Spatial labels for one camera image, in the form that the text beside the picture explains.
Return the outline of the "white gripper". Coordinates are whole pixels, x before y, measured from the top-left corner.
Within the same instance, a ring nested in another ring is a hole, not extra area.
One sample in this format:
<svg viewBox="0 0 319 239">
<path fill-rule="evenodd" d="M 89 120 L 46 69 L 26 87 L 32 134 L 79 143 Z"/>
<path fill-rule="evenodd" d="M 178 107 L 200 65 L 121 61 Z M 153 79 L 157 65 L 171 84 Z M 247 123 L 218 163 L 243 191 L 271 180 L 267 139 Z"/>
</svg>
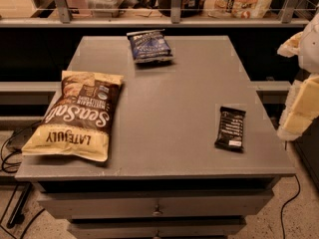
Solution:
<svg viewBox="0 0 319 239">
<path fill-rule="evenodd" d="M 281 44 L 277 54 L 286 58 L 298 56 L 301 69 L 318 74 L 319 14 L 314 16 L 303 32 L 296 33 Z M 282 140 L 295 140 L 318 117 L 319 75 L 311 75 L 303 82 L 295 80 L 288 92 L 277 135 Z"/>
</svg>

